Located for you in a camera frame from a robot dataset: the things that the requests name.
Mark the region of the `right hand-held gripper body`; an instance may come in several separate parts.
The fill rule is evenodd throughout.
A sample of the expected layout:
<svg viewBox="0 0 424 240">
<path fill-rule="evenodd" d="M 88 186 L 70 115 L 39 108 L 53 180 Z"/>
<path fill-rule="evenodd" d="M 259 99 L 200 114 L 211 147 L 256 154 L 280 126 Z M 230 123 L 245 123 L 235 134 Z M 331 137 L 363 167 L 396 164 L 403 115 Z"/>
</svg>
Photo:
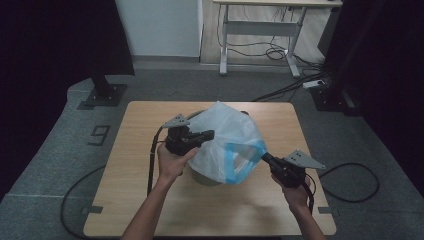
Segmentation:
<svg viewBox="0 0 424 240">
<path fill-rule="evenodd" d="M 283 158 L 270 157 L 269 167 L 271 173 L 288 188 L 297 188 L 304 182 L 307 168 L 326 168 L 324 164 L 299 149 Z"/>
</svg>

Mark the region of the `green plastic trash bin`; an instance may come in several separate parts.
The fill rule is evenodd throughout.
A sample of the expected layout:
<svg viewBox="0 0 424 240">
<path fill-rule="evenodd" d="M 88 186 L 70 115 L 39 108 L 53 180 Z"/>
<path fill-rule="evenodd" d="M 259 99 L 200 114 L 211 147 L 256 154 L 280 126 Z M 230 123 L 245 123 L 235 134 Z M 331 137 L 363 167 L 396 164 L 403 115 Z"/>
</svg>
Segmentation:
<svg viewBox="0 0 424 240">
<path fill-rule="evenodd" d="M 190 120 L 191 118 L 199 115 L 203 111 L 204 110 L 200 110 L 200 111 L 191 113 L 187 118 Z M 191 166 L 189 166 L 189 170 L 190 170 L 190 174 L 191 174 L 192 179 L 200 185 L 209 186 L 209 187 L 221 185 L 221 183 L 216 182 L 216 181 L 198 173 L 193 168 L 191 168 Z"/>
</svg>

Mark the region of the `person's left hand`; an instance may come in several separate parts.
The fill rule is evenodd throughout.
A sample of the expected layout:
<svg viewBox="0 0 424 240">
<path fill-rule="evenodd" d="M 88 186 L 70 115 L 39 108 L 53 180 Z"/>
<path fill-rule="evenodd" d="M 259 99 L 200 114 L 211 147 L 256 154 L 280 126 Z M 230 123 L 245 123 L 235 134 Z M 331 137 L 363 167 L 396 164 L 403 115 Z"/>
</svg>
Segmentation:
<svg viewBox="0 0 424 240">
<path fill-rule="evenodd" d="M 170 187 L 175 180 L 183 173 L 184 167 L 191 160 L 199 149 L 197 147 L 191 149 L 184 156 L 172 154 L 163 143 L 159 146 L 158 162 L 159 162 L 159 177 L 157 184 L 161 187 Z"/>
</svg>

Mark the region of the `white power strip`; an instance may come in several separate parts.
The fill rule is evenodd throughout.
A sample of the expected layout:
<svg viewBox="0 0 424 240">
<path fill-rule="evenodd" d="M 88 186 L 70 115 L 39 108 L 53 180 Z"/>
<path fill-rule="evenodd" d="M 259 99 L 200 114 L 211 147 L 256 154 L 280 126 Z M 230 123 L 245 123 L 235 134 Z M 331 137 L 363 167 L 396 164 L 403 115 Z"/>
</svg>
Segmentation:
<svg viewBox="0 0 424 240">
<path fill-rule="evenodd" d="M 323 86 L 325 86 L 325 82 L 323 80 L 313 80 L 313 81 L 308 81 L 302 84 L 302 87 L 304 89 L 323 87 Z"/>
</svg>

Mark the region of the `black stand with base plate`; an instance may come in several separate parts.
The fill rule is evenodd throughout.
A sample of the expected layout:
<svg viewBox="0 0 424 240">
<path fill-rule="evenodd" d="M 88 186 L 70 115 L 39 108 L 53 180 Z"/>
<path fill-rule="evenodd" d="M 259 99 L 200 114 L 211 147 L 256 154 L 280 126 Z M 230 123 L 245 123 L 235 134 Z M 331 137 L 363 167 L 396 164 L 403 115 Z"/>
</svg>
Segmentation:
<svg viewBox="0 0 424 240">
<path fill-rule="evenodd" d="M 82 106 L 92 109 L 96 106 L 116 107 L 119 105 L 127 88 L 126 84 L 110 84 L 102 73 L 93 73 L 91 80 L 94 88 Z"/>
<path fill-rule="evenodd" d="M 362 20 L 355 20 L 360 0 L 341 0 L 341 7 L 332 7 L 318 49 L 325 60 L 321 69 L 327 73 L 326 88 L 312 90 L 319 111 L 344 112 L 354 115 L 356 106 L 346 92 L 347 70 L 355 54 Z"/>
</svg>

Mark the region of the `white-legged wooden desk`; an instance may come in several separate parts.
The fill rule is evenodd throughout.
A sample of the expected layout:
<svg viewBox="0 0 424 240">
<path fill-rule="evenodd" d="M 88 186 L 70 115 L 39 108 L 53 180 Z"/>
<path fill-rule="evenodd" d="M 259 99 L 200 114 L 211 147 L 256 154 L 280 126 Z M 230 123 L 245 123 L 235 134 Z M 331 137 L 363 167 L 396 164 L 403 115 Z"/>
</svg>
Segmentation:
<svg viewBox="0 0 424 240">
<path fill-rule="evenodd" d="M 220 53 L 219 73 L 227 74 L 227 36 L 283 36 L 291 37 L 285 59 L 294 78 L 300 73 L 294 59 L 294 50 L 303 26 L 306 12 L 309 8 L 340 8 L 342 0 L 213 0 L 215 4 L 225 7 L 222 21 L 222 47 Z M 229 19 L 229 8 L 235 5 L 299 7 L 300 16 L 296 22 L 254 22 Z"/>
</svg>

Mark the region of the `person's right hand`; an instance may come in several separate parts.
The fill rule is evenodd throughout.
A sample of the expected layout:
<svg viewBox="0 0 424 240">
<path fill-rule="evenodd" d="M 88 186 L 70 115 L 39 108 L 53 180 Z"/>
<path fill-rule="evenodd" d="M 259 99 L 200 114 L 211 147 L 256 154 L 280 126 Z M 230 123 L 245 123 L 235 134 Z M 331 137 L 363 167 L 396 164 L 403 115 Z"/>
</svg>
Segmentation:
<svg viewBox="0 0 424 240">
<path fill-rule="evenodd" d="M 272 174 L 271 177 L 282 188 L 282 192 L 289 205 L 289 209 L 295 217 L 303 215 L 311 216 L 311 211 L 307 204 L 308 193 L 303 186 L 288 188 L 285 187 L 274 174 Z"/>
</svg>

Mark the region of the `white partition panel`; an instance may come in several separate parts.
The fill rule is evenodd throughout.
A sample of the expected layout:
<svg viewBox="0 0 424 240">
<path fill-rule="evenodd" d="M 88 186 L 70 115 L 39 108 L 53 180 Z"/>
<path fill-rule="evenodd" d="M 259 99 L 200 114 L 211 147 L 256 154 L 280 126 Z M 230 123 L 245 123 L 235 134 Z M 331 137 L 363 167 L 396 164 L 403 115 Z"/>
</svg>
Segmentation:
<svg viewBox="0 0 424 240">
<path fill-rule="evenodd" d="M 200 56 L 202 0 L 116 0 L 134 56 Z"/>
</svg>

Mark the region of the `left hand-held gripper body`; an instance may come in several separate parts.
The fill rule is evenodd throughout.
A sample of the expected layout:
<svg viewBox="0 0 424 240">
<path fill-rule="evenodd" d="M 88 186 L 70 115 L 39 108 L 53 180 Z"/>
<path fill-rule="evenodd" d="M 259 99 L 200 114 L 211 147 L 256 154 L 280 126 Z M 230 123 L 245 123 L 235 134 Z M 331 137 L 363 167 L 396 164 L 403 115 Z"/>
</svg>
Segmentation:
<svg viewBox="0 0 424 240">
<path fill-rule="evenodd" d="M 200 135 L 192 133 L 188 125 L 189 120 L 182 114 L 178 114 L 171 120 L 162 125 L 168 129 L 168 135 L 165 138 L 166 149 L 172 154 L 184 156 L 191 149 L 200 147 Z"/>
</svg>

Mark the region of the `dark curtain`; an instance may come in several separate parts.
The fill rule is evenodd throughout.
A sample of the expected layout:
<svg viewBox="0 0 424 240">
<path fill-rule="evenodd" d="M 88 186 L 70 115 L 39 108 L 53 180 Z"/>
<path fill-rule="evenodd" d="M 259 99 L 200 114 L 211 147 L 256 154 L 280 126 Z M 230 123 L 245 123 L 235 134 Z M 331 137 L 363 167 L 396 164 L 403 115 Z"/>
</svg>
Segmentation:
<svg viewBox="0 0 424 240">
<path fill-rule="evenodd" d="M 0 0 L 0 201 L 60 117 L 68 88 L 132 75 L 116 0 Z"/>
<path fill-rule="evenodd" d="M 358 19 L 346 90 L 424 196 L 424 0 L 360 0 Z"/>
</svg>

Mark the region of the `white blue-banded trash bag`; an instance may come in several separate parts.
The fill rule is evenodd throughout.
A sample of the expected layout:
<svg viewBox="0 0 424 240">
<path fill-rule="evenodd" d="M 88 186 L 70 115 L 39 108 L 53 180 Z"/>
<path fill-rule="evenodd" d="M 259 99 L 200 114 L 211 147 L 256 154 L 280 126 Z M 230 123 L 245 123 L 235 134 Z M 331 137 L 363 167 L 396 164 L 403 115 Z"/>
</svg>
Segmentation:
<svg viewBox="0 0 424 240">
<path fill-rule="evenodd" d="M 218 183 L 240 184 L 267 152 L 254 120 L 221 102 L 192 117 L 189 128 L 193 132 L 215 132 L 214 139 L 203 143 L 188 165 Z"/>
</svg>

